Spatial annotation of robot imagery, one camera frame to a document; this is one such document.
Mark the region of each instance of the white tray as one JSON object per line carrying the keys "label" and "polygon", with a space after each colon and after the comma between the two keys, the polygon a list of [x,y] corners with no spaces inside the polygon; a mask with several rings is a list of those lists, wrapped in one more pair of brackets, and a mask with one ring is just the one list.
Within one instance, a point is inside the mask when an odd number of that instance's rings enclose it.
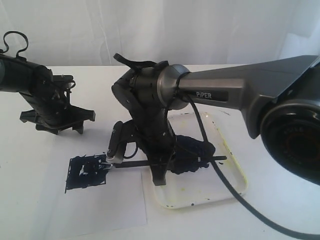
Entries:
{"label": "white tray", "polygon": [[[205,112],[201,112],[200,116],[208,140],[216,148],[214,155],[227,157],[226,160],[217,161],[219,168],[236,191],[244,194],[248,187],[248,181],[215,125],[213,117]],[[184,135],[203,141],[194,113],[173,115],[168,119],[176,135]],[[167,171],[165,178],[166,185],[154,186],[154,193],[158,203],[168,209],[178,209],[233,198],[211,164],[208,168],[200,168],[196,172],[184,172],[179,175]]]}

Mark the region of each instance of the white backdrop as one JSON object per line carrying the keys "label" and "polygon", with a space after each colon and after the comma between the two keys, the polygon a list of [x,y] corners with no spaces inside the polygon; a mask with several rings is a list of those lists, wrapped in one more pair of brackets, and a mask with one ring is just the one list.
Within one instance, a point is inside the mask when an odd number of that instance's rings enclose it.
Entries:
{"label": "white backdrop", "polygon": [[[248,64],[320,54],[319,0],[0,0],[0,36],[47,66]],[[8,37],[10,55],[24,45]]]}

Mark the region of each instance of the white paper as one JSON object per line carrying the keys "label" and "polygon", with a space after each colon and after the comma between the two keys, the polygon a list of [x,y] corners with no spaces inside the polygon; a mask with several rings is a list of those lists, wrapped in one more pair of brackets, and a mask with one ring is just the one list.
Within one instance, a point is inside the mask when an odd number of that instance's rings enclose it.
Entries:
{"label": "white paper", "polygon": [[138,168],[112,169],[106,184],[65,194],[70,159],[106,151],[110,133],[96,127],[85,129],[83,135],[67,130],[57,136],[30,240],[56,240],[147,224]]}

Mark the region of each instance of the black cable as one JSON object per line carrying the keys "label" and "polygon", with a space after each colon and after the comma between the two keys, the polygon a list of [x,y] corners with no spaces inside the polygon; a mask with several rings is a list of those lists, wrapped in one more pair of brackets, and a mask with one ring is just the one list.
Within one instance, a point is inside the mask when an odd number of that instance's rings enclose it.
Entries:
{"label": "black cable", "polygon": [[132,159],[138,152],[138,146],[137,146],[137,143],[135,143],[135,150],[134,150],[134,153],[130,156],[123,156],[124,159]]}
{"label": "black cable", "polygon": [[[199,111],[194,103],[194,101],[191,99],[191,97],[187,94],[183,94],[184,97],[186,97],[196,116],[196,119],[199,123],[199,127],[201,130],[201,134],[203,137],[203,140],[207,143],[209,143],[208,141],[208,137],[204,128],[204,124],[201,120]],[[219,178],[221,179],[221,181],[223,182],[223,184],[226,186],[226,188],[230,191],[230,193],[234,196],[235,199],[238,200],[239,203],[241,203],[250,213],[252,213],[255,217],[257,217],[260,221],[262,221],[264,224],[266,224],[267,226],[269,226],[270,228],[284,234],[287,236],[290,236],[292,238],[295,239],[302,239],[302,240],[320,240],[320,234],[310,234],[310,233],[303,233],[303,232],[298,232],[298,231],[293,231],[291,229],[285,228],[277,223],[275,223],[274,221],[271,221],[270,219],[268,219],[267,217],[265,217],[264,215],[262,215],[259,211],[257,211],[252,205],[250,205],[235,189],[234,187],[230,184],[230,182],[228,181],[228,179],[225,177],[225,175],[222,173],[222,171],[220,170],[220,168],[218,167],[217,163],[212,160],[210,161],[212,164],[213,169],[215,170],[216,174],[219,176]]]}

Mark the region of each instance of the white table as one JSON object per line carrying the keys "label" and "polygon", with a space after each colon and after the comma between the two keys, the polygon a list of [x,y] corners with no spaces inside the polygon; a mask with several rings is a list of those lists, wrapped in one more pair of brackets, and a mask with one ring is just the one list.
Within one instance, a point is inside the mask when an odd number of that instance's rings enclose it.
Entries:
{"label": "white table", "polygon": [[[229,65],[193,65],[202,71]],[[73,75],[76,87],[71,104],[96,112],[96,122],[86,121],[110,132],[116,121],[130,118],[111,92],[112,84],[128,69],[125,66],[55,66],[54,74]],[[251,139],[241,113],[198,105],[213,114],[231,151],[249,181],[246,200],[277,223],[296,231],[320,233],[320,187],[279,166],[265,150],[260,137]],[[0,239],[28,239],[42,189],[50,152],[56,138],[36,131],[31,123],[19,120],[20,112],[31,109],[15,93],[0,93]],[[192,112],[190,106],[170,114]],[[106,148],[109,139],[105,139]],[[142,169],[147,225],[129,229],[81,235],[69,239],[291,239],[267,227],[233,200],[170,210],[154,198],[148,169]]]}

